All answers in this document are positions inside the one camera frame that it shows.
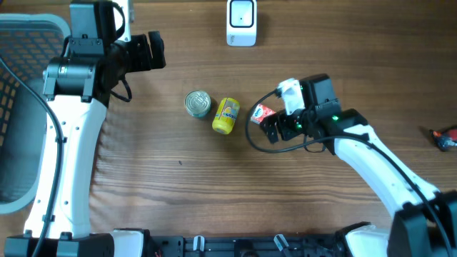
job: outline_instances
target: wooden tabletop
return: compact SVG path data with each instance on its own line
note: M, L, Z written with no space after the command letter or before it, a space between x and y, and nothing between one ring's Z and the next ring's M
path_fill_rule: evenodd
M358 174L329 152L252 149L243 123L278 82L332 78L343 109L355 108L406 165L442 191L457 183L456 152L424 131L457 120L457 16L452 1L260 1L257 44L226 45L226 2L136 4L132 34L159 30L165 69L129 74L134 99L111 99L91 183L94 232L148 228L152 235L331 233L391 219ZM48 12L67 5L5 5ZM228 136L190 117L184 97L203 89L241 103ZM121 86L117 91L124 94ZM281 100L267 106L281 109ZM251 132L271 146L254 125ZM28 210L0 217L0 247L20 234Z

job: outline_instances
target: brown wooden surface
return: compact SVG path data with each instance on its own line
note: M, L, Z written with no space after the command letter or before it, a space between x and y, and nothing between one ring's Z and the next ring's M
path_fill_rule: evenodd
M90 192L94 232L326 233L359 221L388 227L377 196L329 152L271 155L245 139L243 122L257 99L280 81L324 72L343 107L359 110L416 173L443 191L456 187L456 152L441 153L421 130L457 120L457 6L451 1L262 1L252 48L226 45L225 2L135 7L132 33L160 30L167 67L129 74L134 100L111 100ZM1 11L69 17L67 6ZM194 89L217 101L240 101L232 134L217 134L211 118L186 113L184 97ZM268 105L278 110L281 102ZM251 131L268 146L257 128ZM27 215L0 217L0 247L21 233Z

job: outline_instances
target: can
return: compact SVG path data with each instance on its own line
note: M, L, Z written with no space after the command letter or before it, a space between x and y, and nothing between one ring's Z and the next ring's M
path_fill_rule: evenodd
M203 90L195 90L187 94L186 110L192 117L203 118L211 110L211 98Z
M213 129L224 135L230 133L239 110L240 103L237 100L228 97L222 99L213 120Z

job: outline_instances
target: gray basket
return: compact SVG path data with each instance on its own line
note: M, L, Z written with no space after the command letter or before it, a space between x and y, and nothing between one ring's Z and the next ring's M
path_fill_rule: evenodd
M0 14L0 55L35 91L43 92L43 70L61 53L69 25L52 14ZM39 182L46 112L0 66L0 214L33 201Z

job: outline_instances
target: yellow soda can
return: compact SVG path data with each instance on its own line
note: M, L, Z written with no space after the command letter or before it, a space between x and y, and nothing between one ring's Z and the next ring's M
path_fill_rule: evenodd
M229 97L222 99L216 117L214 117L213 129L224 135L230 133L235 125L239 110L240 103L237 100Z

